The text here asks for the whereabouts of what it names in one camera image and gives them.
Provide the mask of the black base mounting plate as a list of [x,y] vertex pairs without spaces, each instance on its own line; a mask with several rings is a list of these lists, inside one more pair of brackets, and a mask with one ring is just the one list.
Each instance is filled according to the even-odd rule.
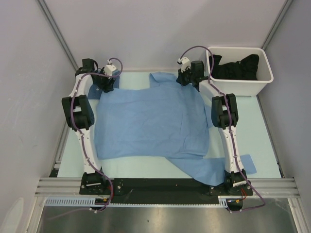
[[219,196],[253,196],[248,185],[229,188],[221,184],[212,187],[194,179],[115,178],[112,184],[113,187],[110,187],[108,181],[94,185],[82,181],[79,194],[109,196],[113,192],[113,204],[164,205],[216,204]]

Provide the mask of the white plastic bin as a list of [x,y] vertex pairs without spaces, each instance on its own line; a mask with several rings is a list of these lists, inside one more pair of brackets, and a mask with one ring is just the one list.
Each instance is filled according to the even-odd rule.
[[230,62],[241,61],[248,55],[256,54],[259,56],[258,70],[256,72],[256,80],[229,80],[216,79],[211,76],[210,79],[224,93],[233,93],[236,96],[256,96],[267,84],[274,80],[274,76],[266,56],[261,48],[248,47],[209,47],[213,55],[222,56],[219,64],[227,64]]

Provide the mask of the aluminium frame rail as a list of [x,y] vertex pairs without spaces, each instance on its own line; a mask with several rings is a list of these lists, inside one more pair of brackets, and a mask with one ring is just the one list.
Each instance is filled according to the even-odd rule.
[[[268,198],[300,197],[293,178],[249,178],[252,186]],[[77,196],[80,190],[80,178],[41,178],[37,185],[36,196]]]

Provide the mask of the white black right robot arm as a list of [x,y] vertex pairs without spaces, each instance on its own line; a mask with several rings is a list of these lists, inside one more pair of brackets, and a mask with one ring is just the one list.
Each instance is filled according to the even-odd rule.
[[225,153],[224,189],[230,195],[245,195],[250,187],[237,146],[236,126],[239,119],[236,96],[225,94],[205,76],[202,61],[191,62],[187,57],[177,60],[181,66],[177,82],[182,86],[191,84],[211,100],[211,120],[220,133]]

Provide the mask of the folded dark blue checked shirt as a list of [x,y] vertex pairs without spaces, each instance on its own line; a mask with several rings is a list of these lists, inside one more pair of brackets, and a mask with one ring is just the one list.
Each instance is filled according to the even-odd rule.
[[[119,88],[120,85],[120,76],[115,77],[115,83],[114,83],[114,89]],[[99,89],[98,86],[96,86],[95,84],[93,84],[88,92],[88,98],[91,100],[99,100],[102,93],[108,93],[108,92],[103,92],[102,90]]]

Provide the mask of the light blue long sleeve shirt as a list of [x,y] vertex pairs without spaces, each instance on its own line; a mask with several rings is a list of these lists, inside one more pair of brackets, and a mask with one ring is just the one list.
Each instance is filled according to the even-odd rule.
[[146,89],[102,93],[94,133],[98,158],[164,157],[201,183],[222,184],[225,159],[207,158],[211,108],[174,74],[151,73],[149,81]]

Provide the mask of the black shirt in bin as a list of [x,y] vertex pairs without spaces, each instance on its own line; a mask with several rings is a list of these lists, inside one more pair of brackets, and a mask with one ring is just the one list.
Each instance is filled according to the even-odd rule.
[[220,55],[213,55],[213,59],[209,56],[210,67],[212,60],[214,66],[212,77],[218,80],[243,80],[243,81],[256,81],[257,70],[259,64],[259,56],[251,54],[240,61],[220,64],[223,57]]

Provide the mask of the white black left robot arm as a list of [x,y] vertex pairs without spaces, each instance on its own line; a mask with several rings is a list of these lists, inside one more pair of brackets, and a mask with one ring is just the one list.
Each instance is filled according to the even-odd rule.
[[118,72],[112,64],[112,58],[108,59],[103,68],[99,68],[93,59],[83,59],[82,66],[75,73],[72,92],[61,100],[66,123],[75,132],[82,151],[84,172],[79,191],[81,195],[105,195],[112,190],[108,178],[103,174],[95,149],[95,115],[88,94],[94,84],[104,92],[113,91]]

